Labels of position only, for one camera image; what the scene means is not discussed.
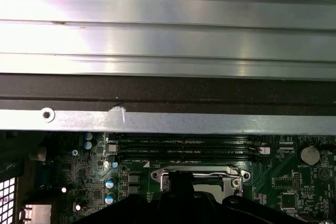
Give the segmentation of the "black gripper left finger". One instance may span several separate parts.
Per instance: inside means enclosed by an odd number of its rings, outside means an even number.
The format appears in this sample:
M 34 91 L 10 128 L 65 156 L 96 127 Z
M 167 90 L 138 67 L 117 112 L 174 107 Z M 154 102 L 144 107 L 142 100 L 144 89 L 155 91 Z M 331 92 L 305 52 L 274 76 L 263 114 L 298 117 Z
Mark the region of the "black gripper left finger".
M 140 195 L 111 204 L 77 223 L 181 223 L 184 214 L 184 174 L 169 172 L 170 190 L 150 202 Z

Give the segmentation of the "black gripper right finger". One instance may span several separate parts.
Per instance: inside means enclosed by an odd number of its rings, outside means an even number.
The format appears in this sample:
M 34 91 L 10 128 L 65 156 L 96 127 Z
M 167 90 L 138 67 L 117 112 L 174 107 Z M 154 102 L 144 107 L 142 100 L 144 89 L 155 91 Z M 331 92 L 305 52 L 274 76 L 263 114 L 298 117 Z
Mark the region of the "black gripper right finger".
M 240 196 L 229 196 L 219 204 L 194 190 L 192 173 L 180 173 L 180 203 L 183 218 L 195 223 L 303 223 L 272 208 Z

